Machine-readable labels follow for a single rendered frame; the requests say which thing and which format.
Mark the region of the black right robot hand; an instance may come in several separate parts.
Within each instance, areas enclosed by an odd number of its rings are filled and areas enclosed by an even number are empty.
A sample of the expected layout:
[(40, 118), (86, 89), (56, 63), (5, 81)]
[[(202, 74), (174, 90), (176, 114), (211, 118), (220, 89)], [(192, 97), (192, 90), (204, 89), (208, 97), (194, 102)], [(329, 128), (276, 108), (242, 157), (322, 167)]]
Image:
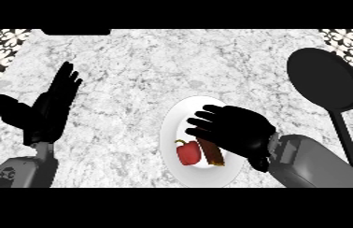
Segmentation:
[(186, 121), (195, 125), (195, 128), (185, 130), (188, 135), (213, 142), (244, 157), (260, 172), (269, 171), (267, 145), (276, 127), (256, 111), (242, 107), (205, 105)]

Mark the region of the red bell pepper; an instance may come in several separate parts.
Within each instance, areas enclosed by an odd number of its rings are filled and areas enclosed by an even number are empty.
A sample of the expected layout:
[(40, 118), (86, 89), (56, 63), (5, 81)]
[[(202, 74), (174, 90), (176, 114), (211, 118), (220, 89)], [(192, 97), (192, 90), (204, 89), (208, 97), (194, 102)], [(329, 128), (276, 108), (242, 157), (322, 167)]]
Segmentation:
[(183, 165), (194, 165), (201, 160), (201, 150), (197, 141), (185, 142), (182, 139), (176, 141), (180, 146), (176, 147), (176, 154)]

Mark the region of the white plate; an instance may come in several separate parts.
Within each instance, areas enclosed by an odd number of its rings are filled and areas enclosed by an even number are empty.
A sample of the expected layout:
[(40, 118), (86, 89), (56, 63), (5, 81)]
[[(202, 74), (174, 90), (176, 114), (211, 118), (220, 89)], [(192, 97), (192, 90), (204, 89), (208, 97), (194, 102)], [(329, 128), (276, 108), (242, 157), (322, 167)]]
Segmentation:
[(191, 96), (180, 100), (171, 107), (160, 129), (160, 151), (167, 168), (179, 182), (188, 187), (210, 188), (225, 187), (239, 174), (242, 169), (244, 158), (228, 150), (220, 150), (225, 166), (210, 165), (205, 156), (197, 164), (183, 165), (177, 158), (177, 147), (180, 143), (195, 141), (197, 139), (185, 133), (191, 127), (186, 122), (202, 110), (204, 105), (225, 107), (226, 104), (210, 96)]

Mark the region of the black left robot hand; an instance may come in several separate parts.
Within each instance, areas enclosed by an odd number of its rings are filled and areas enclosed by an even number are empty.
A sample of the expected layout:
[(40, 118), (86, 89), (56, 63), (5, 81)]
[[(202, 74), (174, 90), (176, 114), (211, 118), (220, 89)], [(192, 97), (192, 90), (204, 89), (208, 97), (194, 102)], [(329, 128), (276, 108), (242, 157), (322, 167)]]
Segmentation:
[(53, 143), (64, 134), (78, 86), (83, 79), (65, 62), (56, 72), (49, 90), (28, 106), (0, 94), (0, 119), (24, 131), (24, 145), (38, 142)]

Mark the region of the brown sweet potato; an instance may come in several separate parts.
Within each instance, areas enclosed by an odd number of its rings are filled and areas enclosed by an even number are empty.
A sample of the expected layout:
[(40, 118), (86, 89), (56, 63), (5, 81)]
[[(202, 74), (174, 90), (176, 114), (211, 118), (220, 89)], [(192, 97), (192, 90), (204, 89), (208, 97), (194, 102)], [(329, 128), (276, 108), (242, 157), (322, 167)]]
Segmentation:
[(207, 163), (216, 166), (225, 166), (225, 160), (223, 160), (219, 146), (213, 142), (201, 138), (198, 139), (198, 144), (204, 152)]

